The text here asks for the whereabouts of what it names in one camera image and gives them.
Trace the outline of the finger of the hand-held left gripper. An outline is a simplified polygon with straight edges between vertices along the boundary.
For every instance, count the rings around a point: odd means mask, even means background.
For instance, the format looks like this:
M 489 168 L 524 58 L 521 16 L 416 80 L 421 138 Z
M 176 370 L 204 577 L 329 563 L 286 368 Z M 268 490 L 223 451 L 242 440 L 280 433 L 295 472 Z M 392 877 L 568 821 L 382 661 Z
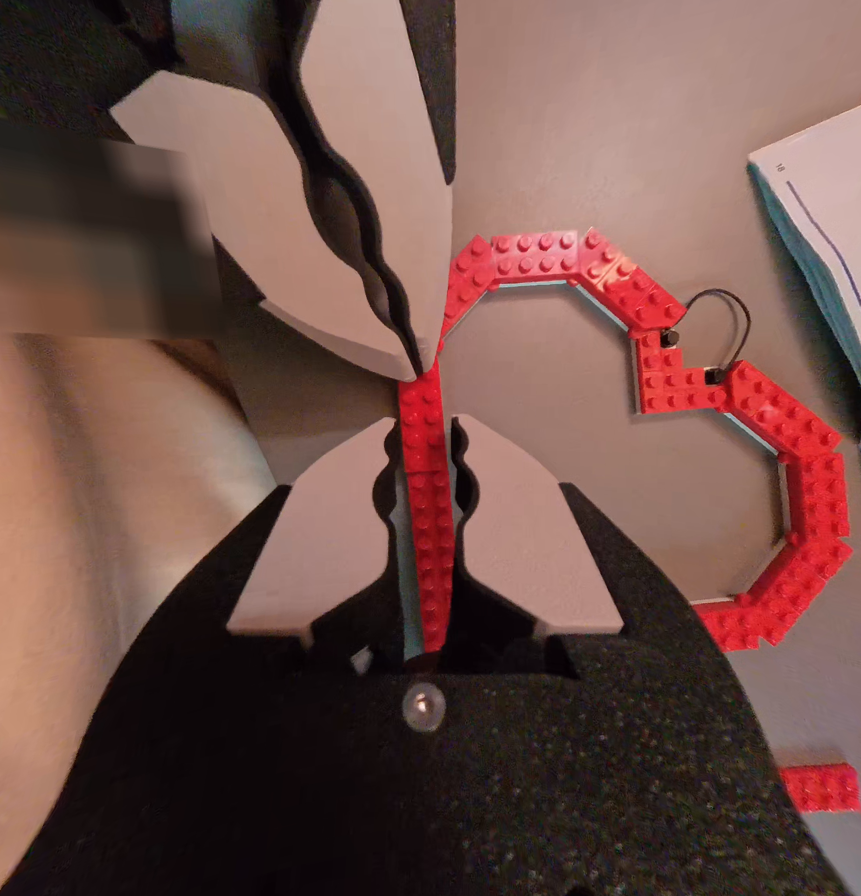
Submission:
M 361 276 L 319 234 L 300 159 L 263 98 L 159 71 L 111 115 L 135 143 L 186 156 L 212 234 L 268 313 L 373 373 L 414 375 L 400 338 L 370 308 Z
M 399 2 L 322 1 L 297 59 L 302 98 L 355 189 L 361 244 L 417 372 L 429 371 L 447 299 L 452 192 Z

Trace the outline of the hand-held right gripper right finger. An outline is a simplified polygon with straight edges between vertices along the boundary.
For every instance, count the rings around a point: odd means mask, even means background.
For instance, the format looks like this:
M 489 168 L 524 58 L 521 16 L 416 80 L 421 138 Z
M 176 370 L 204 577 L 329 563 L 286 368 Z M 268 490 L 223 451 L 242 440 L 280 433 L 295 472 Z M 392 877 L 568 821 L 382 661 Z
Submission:
M 556 477 L 473 417 L 457 417 L 478 487 L 463 527 L 466 571 L 524 611 L 535 633 L 619 633 L 623 618 Z

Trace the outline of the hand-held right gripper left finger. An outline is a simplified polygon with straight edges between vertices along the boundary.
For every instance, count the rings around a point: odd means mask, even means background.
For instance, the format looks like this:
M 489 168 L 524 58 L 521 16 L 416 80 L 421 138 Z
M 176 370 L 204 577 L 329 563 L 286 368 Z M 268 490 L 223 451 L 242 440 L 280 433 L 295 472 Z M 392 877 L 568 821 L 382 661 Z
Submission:
M 380 419 L 296 478 L 229 633 L 296 637 L 311 647 L 322 619 L 380 580 L 389 564 L 389 528 L 373 488 L 390 461 L 385 442 L 394 424 Z

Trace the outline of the red brick heart frame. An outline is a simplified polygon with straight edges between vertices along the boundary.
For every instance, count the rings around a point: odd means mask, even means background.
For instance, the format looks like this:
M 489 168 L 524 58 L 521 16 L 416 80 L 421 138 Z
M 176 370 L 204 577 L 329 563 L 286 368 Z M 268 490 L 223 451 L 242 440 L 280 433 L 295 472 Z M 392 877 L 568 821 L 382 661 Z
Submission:
M 437 352 L 486 293 L 545 282 L 581 288 L 626 328 L 642 414 L 713 410 L 776 453 L 790 512 L 782 549 L 746 591 L 696 612 L 722 651 L 777 645 L 851 554 L 842 540 L 850 523 L 839 433 L 736 355 L 720 368 L 685 366 L 675 327 L 705 293 L 682 304 L 593 229 L 475 236 L 450 264 Z M 437 652 L 456 551 L 438 360 L 398 395 L 424 647 Z

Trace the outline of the red brick plate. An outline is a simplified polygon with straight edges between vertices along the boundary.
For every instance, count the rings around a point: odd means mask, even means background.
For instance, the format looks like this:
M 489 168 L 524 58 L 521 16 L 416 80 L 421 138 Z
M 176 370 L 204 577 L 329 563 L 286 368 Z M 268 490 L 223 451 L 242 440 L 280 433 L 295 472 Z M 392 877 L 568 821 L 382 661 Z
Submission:
M 861 812 L 859 775 L 848 763 L 784 766 L 779 772 L 801 814 Z

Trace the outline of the open instruction booklet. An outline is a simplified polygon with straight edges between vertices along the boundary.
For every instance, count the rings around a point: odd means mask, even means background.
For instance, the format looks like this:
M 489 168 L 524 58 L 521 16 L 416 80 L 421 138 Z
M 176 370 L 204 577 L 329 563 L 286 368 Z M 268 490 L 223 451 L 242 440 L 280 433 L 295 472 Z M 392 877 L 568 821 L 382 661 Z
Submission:
M 861 387 L 861 105 L 751 153 L 749 170 Z

